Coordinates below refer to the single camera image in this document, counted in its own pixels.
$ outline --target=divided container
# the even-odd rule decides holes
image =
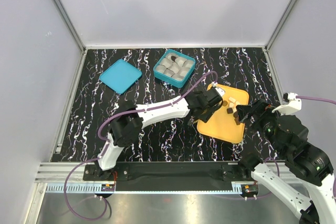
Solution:
[[[177,81],[177,80],[175,80],[175,79],[173,79],[173,78],[171,78],[171,77],[169,77],[169,76],[166,76],[166,75],[163,74],[163,73],[160,73],[160,72],[157,72],[157,71],[156,71],[156,67],[157,67],[158,65],[160,65],[161,61],[162,61],[168,54],[171,54],[171,53],[173,53],[173,54],[175,54],[175,55],[178,55],[179,57],[183,57],[183,58],[185,58],[185,59],[187,59],[187,60],[191,60],[191,61],[194,62],[193,65],[192,65],[192,67],[190,68],[190,70],[188,71],[188,73],[186,74],[186,76],[183,78],[182,81]],[[187,56],[187,55],[184,55],[184,54],[182,54],[182,53],[180,53],[180,52],[177,52],[177,51],[175,51],[175,50],[173,50],[173,49],[169,49],[169,50],[167,50],[167,51],[164,53],[164,55],[161,57],[161,59],[160,59],[160,60],[156,63],[156,65],[154,66],[154,76],[155,76],[156,78],[162,80],[162,81],[165,81],[165,82],[167,82],[167,83],[169,83],[169,84],[175,86],[175,87],[181,88],[181,87],[183,87],[183,86],[185,85],[185,83],[187,82],[188,78],[190,77],[190,75],[191,75],[192,72],[194,71],[194,69],[195,69],[195,64],[196,64],[196,61],[195,61],[194,58],[191,58],[191,57],[189,57],[189,56]]]

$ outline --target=reflective metal surface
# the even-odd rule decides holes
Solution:
[[[262,188],[260,191],[260,195],[266,193]],[[69,194],[69,201],[74,206],[88,196],[88,194]],[[223,197],[234,197],[236,200]],[[98,221],[84,221],[70,212],[59,216],[67,210],[63,195],[45,194],[37,223],[299,223],[294,214],[274,195],[249,201],[240,200],[240,196],[230,195],[112,195],[108,198],[108,202],[112,208],[111,218],[109,218],[108,210],[105,216]],[[88,218],[99,216],[103,209],[103,202],[97,199],[90,199],[75,207],[79,214]]]

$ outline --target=white panel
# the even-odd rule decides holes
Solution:
[[[284,92],[336,100],[335,17],[335,0],[298,1],[271,48]],[[336,106],[303,100],[297,115],[336,167]]]
[[[80,52],[52,0],[0,0],[1,223],[21,223]]]
[[[87,46],[264,45],[289,0],[62,0]]]

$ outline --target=orange tray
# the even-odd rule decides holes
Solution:
[[[248,93],[246,91],[220,84],[218,84],[218,86],[225,90],[225,95],[223,96],[224,101],[229,102],[229,97],[232,97],[239,101],[241,105],[248,104]],[[244,123],[237,125],[233,114],[228,114],[226,109],[227,105],[222,106],[211,116],[207,123],[199,120],[197,123],[197,130],[203,135],[214,137],[219,140],[234,144],[240,143],[243,140],[245,125]]]

